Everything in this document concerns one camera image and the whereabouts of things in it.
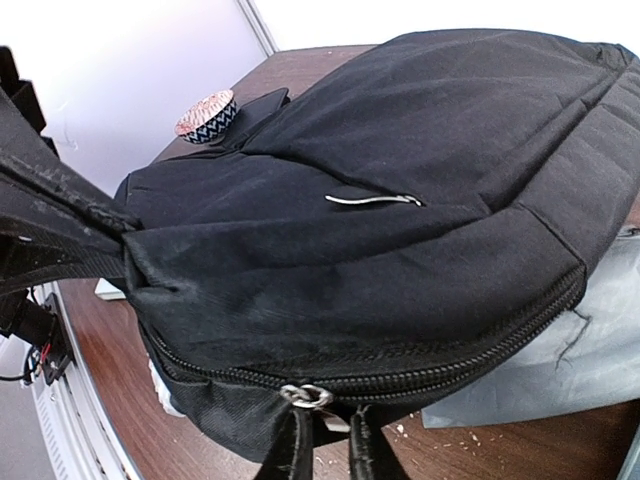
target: metal zipper slider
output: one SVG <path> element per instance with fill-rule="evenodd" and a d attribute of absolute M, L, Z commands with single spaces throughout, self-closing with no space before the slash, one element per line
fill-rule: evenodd
<path fill-rule="evenodd" d="M 397 203 L 414 203 L 418 207 L 422 207 L 423 204 L 420 200 L 412 195 L 378 195 L 376 197 L 348 199 L 334 197 L 333 195 L 325 195 L 324 198 L 330 202 L 338 203 L 340 205 L 367 205 L 370 203 L 380 202 L 397 202 Z"/>
<path fill-rule="evenodd" d="M 351 426 L 335 413 L 325 407 L 333 403 L 334 396 L 324 388 L 315 385 L 284 385 L 280 395 L 286 398 L 294 407 L 315 410 L 324 421 L 330 432 L 349 433 Z"/>

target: black strap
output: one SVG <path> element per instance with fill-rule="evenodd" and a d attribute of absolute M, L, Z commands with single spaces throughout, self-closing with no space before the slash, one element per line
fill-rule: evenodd
<path fill-rule="evenodd" d="M 410 480 L 369 405 L 351 417 L 349 465 L 351 480 Z"/>
<path fill-rule="evenodd" d="M 280 429 L 254 480 L 313 478 L 313 418 L 310 410 L 294 408 Z"/>
<path fill-rule="evenodd" d="M 0 296 L 0 335 L 16 335 L 34 347 L 51 340 L 55 317 L 27 298 L 27 291 Z"/>
<path fill-rule="evenodd" d="M 8 47 L 0 47 L 0 88 L 11 95 L 20 87 L 16 63 Z"/>
<path fill-rule="evenodd" d="M 138 221 L 60 162 L 1 89 L 0 123 L 0 295 L 121 277 L 121 236 Z"/>

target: zipper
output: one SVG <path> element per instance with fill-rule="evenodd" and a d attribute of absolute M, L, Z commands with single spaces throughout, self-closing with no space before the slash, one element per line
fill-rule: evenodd
<path fill-rule="evenodd" d="M 525 307 L 511 319 L 513 322 L 522 324 L 521 327 L 494 347 L 473 357 L 437 367 L 397 374 L 317 378 L 313 380 L 312 385 L 312 382 L 305 382 L 307 385 L 299 388 L 310 390 L 309 395 L 311 397 L 317 396 L 316 400 L 319 400 L 320 390 L 327 392 L 328 396 L 323 397 L 324 404 L 337 402 L 345 405 L 372 402 L 393 403 L 395 400 L 405 402 L 414 398 L 419 400 L 420 397 L 426 395 L 434 397 L 439 392 L 446 393 L 447 390 L 461 382 L 479 378 L 491 368 L 507 360 L 542 333 L 558 315 L 572 308 L 583 294 L 584 276 L 583 266 L 567 273 L 547 291 L 539 302 Z M 167 359 L 186 372 L 217 381 L 276 390 L 290 401 L 294 398 L 290 395 L 290 390 L 297 387 L 292 384 L 291 379 L 244 368 L 206 370 L 176 356 L 157 335 L 149 335 L 149 337 Z M 312 401 L 310 397 L 304 397 L 304 395 L 298 399 Z"/>

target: zipper track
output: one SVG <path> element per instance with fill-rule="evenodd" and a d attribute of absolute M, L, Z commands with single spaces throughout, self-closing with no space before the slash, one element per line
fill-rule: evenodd
<path fill-rule="evenodd" d="M 571 308 L 583 292 L 584 267 L 577 268 L 550 288 L 539 303 L 521 310 L 512 321 L 525 324 L 497 345 L 471 358 L 423 370 L 398 374 L 358 377 L 318 378 L 315 385 L 331 391 L 338 402 L 380 402 L 407 400 L 438 390 L 454 387 L 462 382 L 478 378 L 499 365 L 542 333 L 563 311 Z M 157 335 L 149 335 L 152 343 L 173 364 L 183 370 L 217 381 L 240 383 L 279 390 L 291 383 L 290 379 L 244 368 L 206 370 L 177 357 Z"/>

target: red wire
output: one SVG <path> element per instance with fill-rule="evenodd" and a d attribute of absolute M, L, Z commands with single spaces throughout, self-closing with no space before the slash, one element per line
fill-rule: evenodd
<path fill-rule="evenodd" d="M 42 349 L 42 353 L 40 354 L 40 363 L 44 364 L 44 361 L 47 358 L 47 355 L 49 355 L 49 350 L 51 350 L 51 344 L 47 343 L 47 345 Z"/>

